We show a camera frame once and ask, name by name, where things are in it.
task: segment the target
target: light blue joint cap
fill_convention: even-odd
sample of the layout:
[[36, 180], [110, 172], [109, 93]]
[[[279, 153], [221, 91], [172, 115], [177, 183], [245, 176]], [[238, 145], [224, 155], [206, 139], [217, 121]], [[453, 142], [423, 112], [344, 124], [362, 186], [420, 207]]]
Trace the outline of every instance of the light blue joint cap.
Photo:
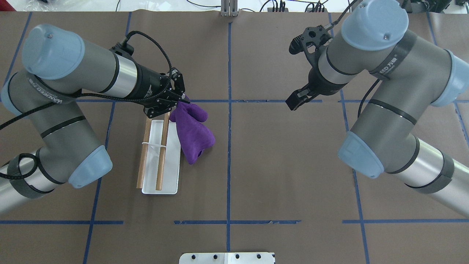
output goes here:
[[407, 12], [396, 0], [365, 0], [345, 19], [341, 33], [351, 46], [375, 51], [396, 45], [408, 24]]
[[445, 106], [453, 102], [469, 86], [469, 64], [451, 51], [446, 51], [451, 55], [451, 74], [443, 93], [431, 103], [432, 106]]
[[107, 154], [106, 148], [101, 145], [95, 149], [83, 162], [78, 165], [72, 176], [68, 179], [74, 188], [81, 188], [101, 178], [111, 171], [113, 163]]
[[19, 116], [21, 114], [21, 112], [20, 112], [20, 110], [16, 109], [16, 107], [11, 102], [10, 93], [8, 91], [8, 88], [10, 87], [10, 81], [13, 78], [13, 76], [3, 86], [0, 96], [1, 96], [1, 102], [3, 103], [3, 106], [8, 111], [12, 112], [15, 116]]
[[384, 172], [383, 164], [373, 150], [351, 131], [347, 132], [338, 154], [345, 164], [372, 179]]
[[23, 46], [23, 65], [27, 71], [46, 80], [63, 78], [83, 59], [85, 44], [77, 34], [41, 24], [29, 33]]

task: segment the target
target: wooden chopstick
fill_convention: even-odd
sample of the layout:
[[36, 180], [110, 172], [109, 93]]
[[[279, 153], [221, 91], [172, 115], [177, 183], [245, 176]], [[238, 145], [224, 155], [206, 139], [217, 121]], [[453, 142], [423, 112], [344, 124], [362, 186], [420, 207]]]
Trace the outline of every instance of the wooden chopstick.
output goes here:
[[[147, 118], [145, 121], [144, 142], [148, 142], [150, 140], [151, 121], [152, 119], [149, 119], [149, 118]], [[148, 151], [148, 144], [142, 144], [142, 152], [140, 154], [140, 165], [138, 166], [138, 178], [137, 178], [137, 188], [139, 189], [142, 189], [144, 187], [144, 175], [145, 175], [147, 151]]]
[[[169, 112], [165, 114], [163, 121], [163, 134], [161, 135], [161, 145], [166, 146], [168, 141]], [[159, 149], [158, 173], [156, 177], [156, 190], [161, 191], [163, 187], [163, 172], [165, 166], [166, 147]]]

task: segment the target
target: white tray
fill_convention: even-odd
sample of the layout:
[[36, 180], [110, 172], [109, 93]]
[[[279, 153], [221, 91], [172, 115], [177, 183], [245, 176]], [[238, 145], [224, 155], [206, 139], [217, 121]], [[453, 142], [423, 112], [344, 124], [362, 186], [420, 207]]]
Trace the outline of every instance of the white tray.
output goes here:
[[[151, 144], [161, 144], [163, 120], [153, 120], [150, 128]], [[169, 122], [168, 141], [166, 144], [165, 168], [163, 171], [163, 187], [156, 190], [156, 175], [158, 173], [159, 147], [148, 146], [145, 164], [144, 194], [176, 194], [179, 182], [179, 163], [181, 160], [181, 144], [176, 132], [176, 123]]]

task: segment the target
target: cable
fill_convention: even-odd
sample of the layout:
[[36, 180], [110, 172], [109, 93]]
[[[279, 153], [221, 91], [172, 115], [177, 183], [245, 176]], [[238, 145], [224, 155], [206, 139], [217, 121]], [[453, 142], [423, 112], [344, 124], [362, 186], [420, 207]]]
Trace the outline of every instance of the cable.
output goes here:
[[365, 95], [362, 98], [362, 101], [360, 102], [360, 106], [358, 107], [358, 113], [357, 113], [357, 118], [360, 117], [360, 114], [362, 113], [362, 107], [363, 103], [365, 103], [366, 98], [370, 93], [373, 91], [373, 89], [376, 87], [376, 85], [379, 83], [379, 79], [376, 79], [376, 81], [373, 83], [373, 85], [368, 89], [368, 91], [365, 93]]
[[19, 171], [19, 170], [15, 175], [8, 175], [8, 174], [0, 173], [0, 178], [15, 180], [15, 179], [24, 179], [24, 178], [27, 178], [27, 177], [31, 176], [36, 171], [36, 169], [38, 168], [38, 163], [39, 163], [38, 157], [34, 156], [31, 153], [21, 153], [18, 156], [18, 165], [20, 164], [20, 161], [24, 158], [30, 158], [34, 161], [34, 164], [33, 164], [31, 170], [28, 173], [21, 174], [21, 171]]
[[342, 20], [342, 18], [345, 16], [345, 13], [347, 13], [347, 10], [349, 10], [352, 7], [352, 5], [354, 5], [357, 1], [358, 0], [353, 0], [348, 5], [348, 7], [344, 10], [344, 12], [342, 12], [342, 14], [339, 16], [339, 18], [336, 21], [332, 22], [332, 25], [334, 25], [334, 26], [337, 25]]
[[189, 0], [186, 0], [186, 1], [189, 2], [189, 3], [191, 3], [191, 4], [193, 4], [193, 5], [195, 5], [195, 6], [203, 7], [203, 8], [220, 8], [220, 7], [221, 7], [221, 6], [204, 6], [204, 5], [196, 4], [196, 3], [191, 2], [191, 1], [189, 1]]
[[19, 116], [14, 117], [14, 118], [12, 118], [12, 119], [6, 121], [5, 123], [1, 124], [1, 125], [0, 125], [0, 130], [4, 129], [5, 127], [7, 127], [7, 126], [9, 126], [9, 125], [11, 125], [11, 124], [13, 124], [14, 122], [20, 120], [21, 118], [27, 117], [27, 116], [29, 116], [29, 115], [31, 115], [31, 114], [36, 113], [37, 111], [44, 110], [44, 109], [49, 108], [49, 107], [51, 107], [51, 106], [53, 106], [53, 105], [55, 105], [55, 103], [50, 102], [50, 103], [45, 104], [45, 105], [43, 105], [43, 106], [36, 107], [36, 108], [34, 108], [34, 109], [32, 109], [32, 110], [29, 110], [29, 111], [27, 111], [27, 112], [24, 112], [24, 113], [20, 114]]
[[273, 7], [272, 7], [272, 8], [275, 8], [275, 3], [277, 3], [277, 0], [267, 0], [267, 1], [262, 5], [261, 10], [259, 10], [259, 12], [262, 12], [262, 9], [263, 9], [263, 8], [265, 7], [265, 5], [266, 5], [268, 2], [270, 2], [270, 1], [272, 1], [272, 4], [273, 4]]
[[309, 4], [306, 6], [306, 8], [304, 9], [305, 13], [308, 11], [308, 7], [310, 7], [310, 5], [313, 5], [313, 9], [314, 9], [314, 3], [311, 2], [311, 3], [309, 3]]

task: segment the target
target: purple plush toy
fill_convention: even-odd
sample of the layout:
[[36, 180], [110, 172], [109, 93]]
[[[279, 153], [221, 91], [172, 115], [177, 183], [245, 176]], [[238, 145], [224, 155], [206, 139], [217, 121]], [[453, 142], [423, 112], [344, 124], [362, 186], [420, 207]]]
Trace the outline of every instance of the purple plush toy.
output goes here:
[[182, 151], [191, 165], [196, 162], [204, 149], [215, 144], [212, 132], [201, 123], [205, 122], [207, 118], [207, 112], [200, 106], [181, 101], [169, 116], [171, 122], [176, 122], [177, 136]]

